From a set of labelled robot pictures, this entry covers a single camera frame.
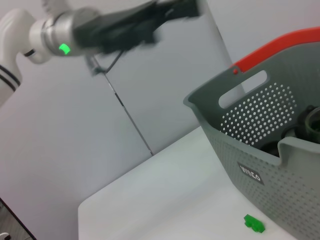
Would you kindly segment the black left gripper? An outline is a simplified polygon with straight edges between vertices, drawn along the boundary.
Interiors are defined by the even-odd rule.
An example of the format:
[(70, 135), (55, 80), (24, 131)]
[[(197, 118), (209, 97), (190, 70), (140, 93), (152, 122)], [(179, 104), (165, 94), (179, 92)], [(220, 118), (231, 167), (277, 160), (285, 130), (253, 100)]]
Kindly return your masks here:
[(197, 0), (157, 0), (131, 9), (99, 15), (73, 30), (78, 46), (111, 54), (158, 42), (155, 31), (168, 19), (200, 16)]

